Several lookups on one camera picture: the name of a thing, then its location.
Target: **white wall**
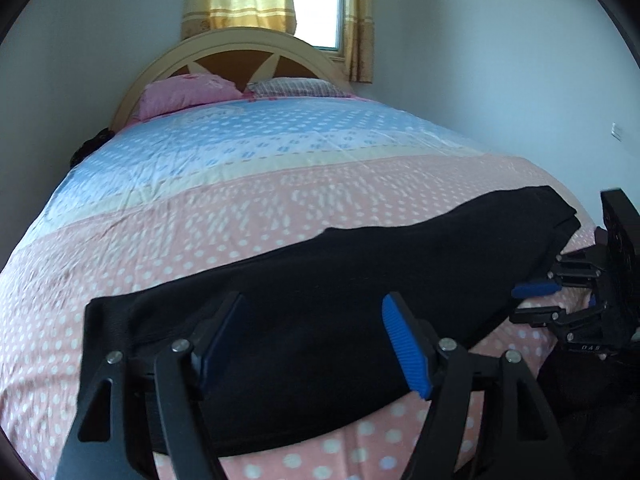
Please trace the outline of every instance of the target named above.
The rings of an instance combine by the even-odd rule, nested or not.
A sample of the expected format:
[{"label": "white wall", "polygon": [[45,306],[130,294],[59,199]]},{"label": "white wall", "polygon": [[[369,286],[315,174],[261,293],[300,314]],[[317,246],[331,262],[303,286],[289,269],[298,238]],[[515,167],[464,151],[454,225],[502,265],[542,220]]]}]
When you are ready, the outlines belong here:
[{"label": "white wall", "polygon": [[180,39],[183,0],[31,0],[0,44],[0,269],[85,140]]},{"label": "white wall", "polygon": [[401,0],[402,15],[398,0],[375,4],[363,95],[525,156],[596,221],[602,189],[640,207],[640,69],[597,0]]}]

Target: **electrical outlet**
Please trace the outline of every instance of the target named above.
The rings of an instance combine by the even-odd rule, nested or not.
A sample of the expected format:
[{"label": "electrical outlet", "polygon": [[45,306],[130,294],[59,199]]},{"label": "electrical outlet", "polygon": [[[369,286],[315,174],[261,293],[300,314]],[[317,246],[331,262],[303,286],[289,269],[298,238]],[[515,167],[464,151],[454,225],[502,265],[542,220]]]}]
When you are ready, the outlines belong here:
[{"label": "electrical outlet", "polygon": [[616,123],[611,126],[611,135],[622,142],[622,129]]}]

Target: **pink polka dot bedsheet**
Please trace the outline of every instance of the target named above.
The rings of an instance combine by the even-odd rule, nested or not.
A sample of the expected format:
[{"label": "pink polka dot bedsheet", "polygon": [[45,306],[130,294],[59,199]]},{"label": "pink polka dot bedsheet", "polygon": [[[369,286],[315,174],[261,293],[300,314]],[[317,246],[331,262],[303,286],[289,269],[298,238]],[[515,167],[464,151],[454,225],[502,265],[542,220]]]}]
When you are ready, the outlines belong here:
[{"label": "pink polka dot bedsheet", "polygon": [[[550,185],[578,211],[565,250],[594,225],[525,159],[385,105],[285,98],[191,108],[135,124],[74,168],[0,274],[0,425],[42,480],[54,477],[76,412],[84,306],[313,237],[328,226],[397,226],[496,189]],[[527,301],[580,308],[563,290]],[[546,330],[505,321],[474,349],[518,349],[537,373]],[[409,394],[331,434],[222,459],[231,480],[400,478],[428,402]],[[474,452],[473,394],[460,463]],[[170,460],[156,456],[160,478]]]}]

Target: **window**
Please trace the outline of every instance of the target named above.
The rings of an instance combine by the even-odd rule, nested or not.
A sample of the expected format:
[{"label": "window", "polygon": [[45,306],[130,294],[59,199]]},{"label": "window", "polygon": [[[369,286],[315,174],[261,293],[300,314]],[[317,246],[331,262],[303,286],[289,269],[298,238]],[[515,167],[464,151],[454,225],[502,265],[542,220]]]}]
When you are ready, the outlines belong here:
[{"label": "window", "polygon": [[293,0],[295,36],[323,50],[342,52],[344,0]]}]

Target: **window frame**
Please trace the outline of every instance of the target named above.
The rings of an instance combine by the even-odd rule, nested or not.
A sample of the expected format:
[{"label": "window frame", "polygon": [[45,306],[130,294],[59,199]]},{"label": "window frame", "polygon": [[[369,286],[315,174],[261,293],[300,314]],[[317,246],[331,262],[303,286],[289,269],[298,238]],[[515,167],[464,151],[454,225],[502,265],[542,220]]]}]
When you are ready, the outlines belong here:
[{"label": "window frame", "polygon": [[344,5],[345,0],[338,0],[338,19],[337,23],[337,38],[338,38],[338,46],[337,48],[331,48],[327,46],[313,46],[318,50],[322,50],[325,52],[331,59],[338,62],[344,62]]}]

